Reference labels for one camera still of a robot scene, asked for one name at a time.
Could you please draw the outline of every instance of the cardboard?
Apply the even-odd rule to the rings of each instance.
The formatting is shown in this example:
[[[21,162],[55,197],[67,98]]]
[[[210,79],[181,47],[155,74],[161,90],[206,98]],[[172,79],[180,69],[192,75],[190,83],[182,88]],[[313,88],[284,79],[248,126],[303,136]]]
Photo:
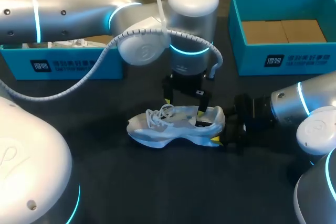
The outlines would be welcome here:
[[[288,43],[281,21],[242,22],[248,44]]]
[[[290,43],[327,42],[317,20],[282,20],[281,23]]]
[[[104,43],[108,44],[113,39],[110,35],[101,35],[101,36],[94,36],[94,37],[88,37],[84,38],[86,41],[92,41],[92,42],[98,42],[98,43]]]

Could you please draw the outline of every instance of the black tabletop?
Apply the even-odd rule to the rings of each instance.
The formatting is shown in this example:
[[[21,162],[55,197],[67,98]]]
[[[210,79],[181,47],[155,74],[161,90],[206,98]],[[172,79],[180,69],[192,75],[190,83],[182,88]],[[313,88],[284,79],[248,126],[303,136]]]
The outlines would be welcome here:
[[[311,77],[239,77],[227,18],[218,20],[214,45],[224,64],[211,105],[225,108],[239,93],[258,97]],[[243,155],[182,139],[157,150],[129,138],[128,119],[163,105],[161,80],[171,71],[169,60],[165,54],[149,66],[129,66],[121,81],[88,81],[60,100],[17,101],[69,144],[87,223],[297,223],[293,190],[301,170],[289,172],[301,156],[295,129],[277,126],[255,134]],[[27,95],[51,95],[74,84],[17,82],[3,61],[1,68],[1,78]],[[197,104],[182,95],[176,99]]]

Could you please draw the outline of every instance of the cable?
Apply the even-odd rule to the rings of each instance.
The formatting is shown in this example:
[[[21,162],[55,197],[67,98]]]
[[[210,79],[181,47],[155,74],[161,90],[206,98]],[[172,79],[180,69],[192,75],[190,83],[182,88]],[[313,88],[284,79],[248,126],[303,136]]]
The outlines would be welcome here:
[[[212,66],[210,74],[209,74],[209,77],[211,79],[215,77],[216,70],[223,63],[223,57],[222,57],[222,54],[219,52],[219,50],[215,46],[213,46],[211,44],[211,42],[206,41],[205,39],[202,39],[201,37],[197,37],[197,36],[187,34],[187,33],[183,33],[183,32],[180,32],[180,31],[167,30],[167,33],[169,35],[172,35],[172,36],[190,39],[194,42],[197,42],[199,44],[202,44],[202,45],[210,48],[210,50],[216,55],[216,57],[218,59],[218,62]],[[81,80],[79,80],[76,84],[74,84],[73,86],[71,86],[67,90],[65,90],[63,92],[60,92],[58,94],[50,95],[48,97],[29,97],[27,95],[20,94],[20,93],[16,92],[15,90],[11,89],[2,80],[0,80],[0,86],[3,87],[11,96],[16,97],[16,98],[20,98],[20,99],[23,99],[23,100],[31,101],[31,102],[45,102],[45,101],[51,101],[51,100],[55,100],[57,98],[64,97],[65,95],[67,95],[67,94],[73,92],[74,90],[78,89],[80,86],[82,86],[91,77],[91,75],[97,70],[97,68],[102,63],[102,61],[105,58],[105,56],[107,55],[108,51],[111,48],[115,47],[119,41],[121,41],[121,40],[123,40],[127,37],[137,35],[137,34],[141,34],[141,35],[143,35],[143,34],[163,35],[163,30],[162,29],[137,29],[137,30],[133,30],[133,31],[125,31],[125,32],[121,33],[120,35],[114,37],[107,44],[107,46],[104,48],[104,50],[101,52],[101,54],[98,57],[96,63],[93,65],[93,67],[90,69],[90,71],[87,72],[87,74]]]

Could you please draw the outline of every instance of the sneaker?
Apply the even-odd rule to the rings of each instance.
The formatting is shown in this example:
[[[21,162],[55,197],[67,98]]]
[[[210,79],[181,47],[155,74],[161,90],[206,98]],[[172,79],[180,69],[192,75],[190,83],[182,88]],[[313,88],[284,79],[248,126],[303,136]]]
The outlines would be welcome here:
[[[197,116],[197,106],[163,105],[160,110],[146,110],[129,120],[128,134],[139,143],[162,148],[176,138],[186,138],[197,145],[218,146],[211,141],[222,132],[225,116],[221,107],[208,107]]]

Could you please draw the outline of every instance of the teal box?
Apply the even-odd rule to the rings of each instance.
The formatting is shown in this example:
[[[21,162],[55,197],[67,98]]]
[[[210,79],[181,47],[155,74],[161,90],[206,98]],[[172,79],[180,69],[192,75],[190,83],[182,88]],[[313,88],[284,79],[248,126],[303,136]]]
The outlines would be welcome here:
[[[247,44],[243,21],[291,19],[316,19],[327,43]],[[241,76],[336,69],[336,0],[231,0],[228,27]]]
[[[79,80],[95,64],[103,48],[10,48],[0,50],[16,80]],[[111,49],[91,80],[122,79],[123,62]]]

